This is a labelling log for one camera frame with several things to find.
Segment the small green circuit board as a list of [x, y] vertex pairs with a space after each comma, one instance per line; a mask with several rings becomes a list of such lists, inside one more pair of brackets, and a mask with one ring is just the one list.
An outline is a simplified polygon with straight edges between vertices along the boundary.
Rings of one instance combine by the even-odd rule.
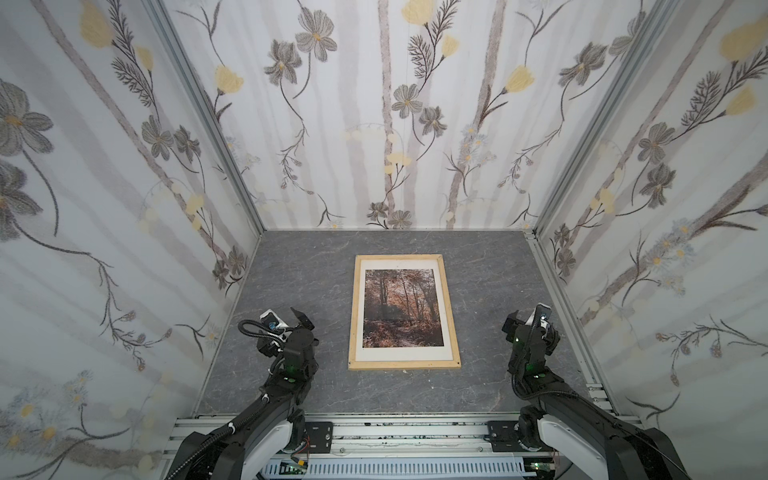
[[304, 460], [283, 460], [280, 462], [279, 475], [305, 475], [308, 471], [308, 463]]

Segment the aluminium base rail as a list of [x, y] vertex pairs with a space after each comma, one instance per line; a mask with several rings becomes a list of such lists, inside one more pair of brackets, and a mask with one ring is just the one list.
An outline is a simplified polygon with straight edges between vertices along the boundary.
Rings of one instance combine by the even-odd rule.
[[310, 455], [300, 449], [277, 453], [270, 461], [300, 459], [309, 466], [315, 459], [516, 457], [524, 461], [527, 471], [535, 473], [549, 473], [560, 463], [571, 462], [550, 447], [538, 452], [494, 453], [486, 436], [487, 422], [495, 420], [517, 422], [518, 416], [514, 412], [309, 414], [306, 422], [334, 424], [331, 453]]

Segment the white photo paper sheet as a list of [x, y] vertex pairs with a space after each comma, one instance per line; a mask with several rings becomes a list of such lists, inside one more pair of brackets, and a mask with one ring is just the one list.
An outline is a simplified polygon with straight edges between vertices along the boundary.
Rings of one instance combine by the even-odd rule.
[[434, 271], [367, 270], [362, 327], [364, 348], [444, 346]]

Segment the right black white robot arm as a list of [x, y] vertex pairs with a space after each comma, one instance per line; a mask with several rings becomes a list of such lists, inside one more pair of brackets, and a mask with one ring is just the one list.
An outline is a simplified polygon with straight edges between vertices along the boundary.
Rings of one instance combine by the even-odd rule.
[[539, 303], [525, 319], [510, 313], [502, 326], [512, 346], [512, 390], [528, 403], [518, 417], [521, 445], [550, 447], [592, 479], [687, 479], [666, 434], [610, 414], [546, 365], [560, 340], [550, 315], [551, 308]]

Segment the left corner aluminium post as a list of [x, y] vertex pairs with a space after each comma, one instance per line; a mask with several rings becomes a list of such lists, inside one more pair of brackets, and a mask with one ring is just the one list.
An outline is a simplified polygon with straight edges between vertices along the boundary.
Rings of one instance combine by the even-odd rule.
[[186, 92], [192, 108], [201, 121], [204, 131], [213, 143], [214, 152], [232, 186], [241, 206], [245, 211], [251, 230], [260, 239], [265, 233], [265, 226], [254, 206], [250, 192], [242, 178], [238, 165], [226, 145], [219, 120], [213, 105], [208, 101], [205, 89], [200, 82], [196, 69], [190, 62], [183, 44], [171, 21], [168, 10], [162, 1], [142, 1], [150, 21], [162, 46], [171, 59], [181, 85]]

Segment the right corner aluminium post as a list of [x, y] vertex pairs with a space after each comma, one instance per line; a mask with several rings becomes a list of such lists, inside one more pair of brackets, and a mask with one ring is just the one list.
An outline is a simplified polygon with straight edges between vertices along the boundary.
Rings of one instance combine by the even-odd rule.
[[616, 76], [598, 104], [595, 114], [572, 151], [572, 155], [565, 164], [551, 195], [540, 212], [535, 227], [532, 229], [534, 238], [539, 238], [553, 223], [556, 211], [564, 203], [568, 191], [577, 180], [591, 150], [607, 129], [611, 118], [627, 96], [632, 83], [640, 75], [643, 65], [654, 50], [657, 38], [664, 32], [671, 12], [675, 10], [676, 6], [677, 1], [656, 1], [650, 9], [646, 21], [637, 33], [636, 40], [630, 46], [625, 60], [618, 68]]

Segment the corner aluminium post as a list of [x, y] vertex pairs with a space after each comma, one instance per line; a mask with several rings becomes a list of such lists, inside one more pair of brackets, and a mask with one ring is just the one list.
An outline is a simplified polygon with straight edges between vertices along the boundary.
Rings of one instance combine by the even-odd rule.
[[637, 33], [636, 40], [630, 46], [625, 60], [618, 68], [616, 76], [598, 104], [595, 114], [572, 151], [572, 155], [565, 164], [551, 195], [540, 212], [535, 227], [532, 229], [534, 238], [539, 238], [553, 223], [556, 211], [564, 203], [568, 191], [577, 180], [591, 150], [607, 129], [611, 118], [627, 96], [632, 83], [640, 75], [643, 65], [654, 50], [657, 38], [664, 32], [671, 12], [675, 10], [676, 6], [677, 1], [656, 1], [650, 9], [646, 21]]
[[183, 44], [171, 21], [168, 10], [162, 1], [142, 1], [150, 21], [162, 46], [171, 59], [181, 85], [186, 92], [192, 108], [201, 121], [204, 131], [213, 143], [214, 152], [232, 186], [241, 206], [245, 211], [251, 230], [260, 239], [265, 233], [265, 226], [254, 206], [250, 192], [242, 178], [238, 165], [226, 145], [219, 120], [213, 105], [208, 101], [205, 89], [200, 82], [196, 69], [190, 62]]

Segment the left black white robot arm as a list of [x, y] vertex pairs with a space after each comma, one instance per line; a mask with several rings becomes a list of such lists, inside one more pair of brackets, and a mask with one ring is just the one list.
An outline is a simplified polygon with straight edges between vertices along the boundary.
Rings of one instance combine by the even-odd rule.
[[273, 360], [259, 393], [240, 414], [207, 434], [193, 432], [181, 443], [168, 479], [255, 479], [277, 453], [307, 446], [301, 408], [319, 365], [319, 340], [309, 317], [293, 308], [298, 324], [273, 310], [243, 319], [238, 331], [257, 340], [258, 352]]

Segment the black mounting plate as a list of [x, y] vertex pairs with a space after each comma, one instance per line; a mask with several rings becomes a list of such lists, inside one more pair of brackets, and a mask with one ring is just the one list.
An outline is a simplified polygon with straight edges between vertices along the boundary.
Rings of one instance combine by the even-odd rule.
[[306, 422], [304, 442], [300, 453], [330, 454], [333, 442], [334, 424], [329, 421]]
[[516, 421], [488, 421], [487, 441], [494, 453], [538, 452], [540, 447], [529, 446], [517, 429]]

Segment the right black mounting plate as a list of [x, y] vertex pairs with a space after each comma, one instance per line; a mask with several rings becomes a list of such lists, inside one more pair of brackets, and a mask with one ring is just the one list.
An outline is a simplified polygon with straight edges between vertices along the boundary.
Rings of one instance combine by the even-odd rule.
[[540, 447], [529, 446], [517, 429], [516, 421], [488, 421], [487, 441], [494, 453], [538, 452]]

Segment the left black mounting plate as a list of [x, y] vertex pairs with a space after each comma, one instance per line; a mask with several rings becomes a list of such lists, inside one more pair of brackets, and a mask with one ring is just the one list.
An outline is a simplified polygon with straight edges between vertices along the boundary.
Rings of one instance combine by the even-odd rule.
[[333, 442], [334, 424], [329, 421], [306, 422], [304, 442], [300, 453], [330, 454]]

